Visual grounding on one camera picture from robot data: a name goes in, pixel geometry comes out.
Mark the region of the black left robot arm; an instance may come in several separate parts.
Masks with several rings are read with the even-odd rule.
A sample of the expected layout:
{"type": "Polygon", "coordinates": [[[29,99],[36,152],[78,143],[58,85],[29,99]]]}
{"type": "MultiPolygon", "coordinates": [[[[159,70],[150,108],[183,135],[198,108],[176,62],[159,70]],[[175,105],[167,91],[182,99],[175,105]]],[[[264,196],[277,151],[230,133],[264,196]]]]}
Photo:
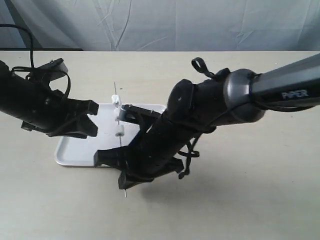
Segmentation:
{"type": "Polygon", "coordinates": [[[17,69],[0,63],[0,111],[22,121],[21,128],[49,137],[85,139],[96,137],[98,127],[89,118],[98,114],[99,104],[93,100],[69,98],[66,91],[53,90],[50,82],[68,74],[62,58],[37,68],[26,68],[22,78],[17,69]]]}

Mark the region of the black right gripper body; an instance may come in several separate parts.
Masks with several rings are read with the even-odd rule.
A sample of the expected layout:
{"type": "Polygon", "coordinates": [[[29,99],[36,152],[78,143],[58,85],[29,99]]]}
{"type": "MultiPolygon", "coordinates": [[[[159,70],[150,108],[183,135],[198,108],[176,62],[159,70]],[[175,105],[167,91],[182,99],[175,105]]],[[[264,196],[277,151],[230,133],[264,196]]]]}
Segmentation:
{"type": "Polygon", "coordinates": [[[136,136],[128,146],[129,153],[124,171],[141,179],[156,179],[175,172],[179,179],[190,174],[198,131],[159,117],[151,128],[136,136]]]}

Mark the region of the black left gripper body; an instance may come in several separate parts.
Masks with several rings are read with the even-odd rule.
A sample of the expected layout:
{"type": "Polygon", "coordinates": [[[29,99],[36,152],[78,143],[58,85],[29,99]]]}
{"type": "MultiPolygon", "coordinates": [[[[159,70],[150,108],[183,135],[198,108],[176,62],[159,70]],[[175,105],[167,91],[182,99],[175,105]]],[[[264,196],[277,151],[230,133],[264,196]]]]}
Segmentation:
{"type": "Polygon", "coordinates": [[[52,90],[50,82],[58,79],[52,74],[43,74],[29,80],[19,78],[21,88],[14,97],[14,116],[22,120],[21,128],[37,131],[49,137],[82,137],[79,127],[83,115],[83,102],[68,98],[68,92],[52,90]]]}

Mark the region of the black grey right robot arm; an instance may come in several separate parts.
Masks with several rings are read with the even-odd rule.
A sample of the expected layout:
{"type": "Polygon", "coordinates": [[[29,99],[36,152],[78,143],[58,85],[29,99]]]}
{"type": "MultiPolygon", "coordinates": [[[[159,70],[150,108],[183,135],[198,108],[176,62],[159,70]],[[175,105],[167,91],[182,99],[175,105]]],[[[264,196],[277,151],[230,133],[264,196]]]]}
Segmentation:
{"type": "Polygon", "coordinates": [[[180,179],[189,175],[192,158],[200,155],[194,149],[197,141],[218,126],[254,123],[266,111],[299,112],[320,103],[318,54],[265,73],[245,68],[213,73],[200,57],[191,63],[206,76],[205,81],[179,81],[162,113],[123,105],[120,120],[138,125],[138,133],[126,146],[94,154],[95,166],[120,171],[119,189],[150,183],[172,172],[180,179]]]}

